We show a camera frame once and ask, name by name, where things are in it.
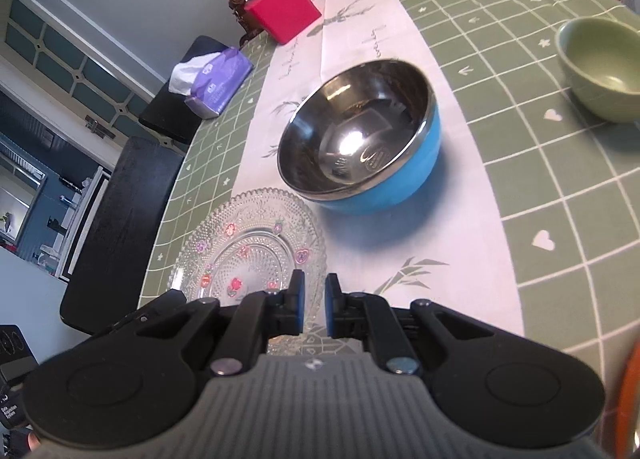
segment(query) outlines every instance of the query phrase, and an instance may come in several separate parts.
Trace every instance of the screw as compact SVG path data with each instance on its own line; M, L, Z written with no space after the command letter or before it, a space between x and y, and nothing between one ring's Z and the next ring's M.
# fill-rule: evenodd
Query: screw
M211 362L211 371L216 376L233 376L242 370L242 363L235 358L219 358Z
M418 370L418 362L413 358L399 356L397 358L391 358L386 363L386 368L394 374L411 375Z

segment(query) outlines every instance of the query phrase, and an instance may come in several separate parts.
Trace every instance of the red box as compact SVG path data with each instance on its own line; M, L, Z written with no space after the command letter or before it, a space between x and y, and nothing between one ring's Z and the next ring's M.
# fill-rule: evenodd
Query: red box
M311 0L250 0L244 9L280 44L322 17Z

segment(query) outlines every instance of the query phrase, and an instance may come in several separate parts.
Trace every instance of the ribbed gray surface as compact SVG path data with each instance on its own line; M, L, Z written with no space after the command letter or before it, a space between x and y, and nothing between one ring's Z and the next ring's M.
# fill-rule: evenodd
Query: ribbed gray surface
M446 419L418 378L378 369L368 353L261 356L251 372L209 382L177 426L145 444L111 452L47 443L33 459L605 458L583 439L545 451L485 443ZM469 407L469 410L482 410Z

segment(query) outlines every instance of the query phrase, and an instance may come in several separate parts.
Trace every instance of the purple tissue package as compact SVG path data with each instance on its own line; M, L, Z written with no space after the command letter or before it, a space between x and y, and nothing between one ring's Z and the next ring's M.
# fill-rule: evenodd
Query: purple tissue package
M254 66L238 48L227 48L196 76L185 103L200 118L220 116Z

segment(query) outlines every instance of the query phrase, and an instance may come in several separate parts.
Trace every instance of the glass plate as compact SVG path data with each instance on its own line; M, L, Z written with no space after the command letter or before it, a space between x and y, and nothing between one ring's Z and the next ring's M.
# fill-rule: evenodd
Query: glass plate
M236 305L254 291L286 289L294 269L305 272L305 330L318 314L326 275L321 230L304 202L276 188L251 190L220 205L180 250L168 289L187 301L213 296ZM272 339L270 351L300 352L303 339Z

